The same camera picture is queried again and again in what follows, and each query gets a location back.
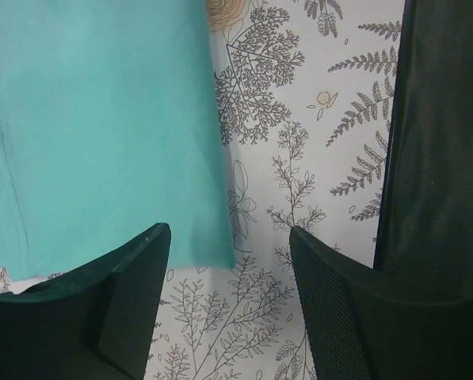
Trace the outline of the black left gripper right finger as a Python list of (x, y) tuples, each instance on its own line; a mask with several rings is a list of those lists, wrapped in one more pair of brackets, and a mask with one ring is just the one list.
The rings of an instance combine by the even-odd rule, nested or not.
[(289, 244), (319, 379), (473, 379), (473, 298), (373, 270), (295, 226)]

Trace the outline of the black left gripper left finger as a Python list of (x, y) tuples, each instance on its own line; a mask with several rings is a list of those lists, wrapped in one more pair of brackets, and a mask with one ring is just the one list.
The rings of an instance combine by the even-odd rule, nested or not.
[(158, 223), (25, 291), (0, 294), (0, 379), (141, 379), (170, 251)]

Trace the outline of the mint green t shirt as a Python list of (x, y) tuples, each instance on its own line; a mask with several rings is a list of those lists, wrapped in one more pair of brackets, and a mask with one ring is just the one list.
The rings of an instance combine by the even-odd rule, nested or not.
[(206, 5), (0, 1), (0, 268), (67, 272), (158, 222), (235, 266)]

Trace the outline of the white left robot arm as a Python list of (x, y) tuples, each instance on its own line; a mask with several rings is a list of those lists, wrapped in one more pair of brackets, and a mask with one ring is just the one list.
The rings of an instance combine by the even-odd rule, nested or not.
[(473, 1), (0, 1), (0, 379), (473, 379)]

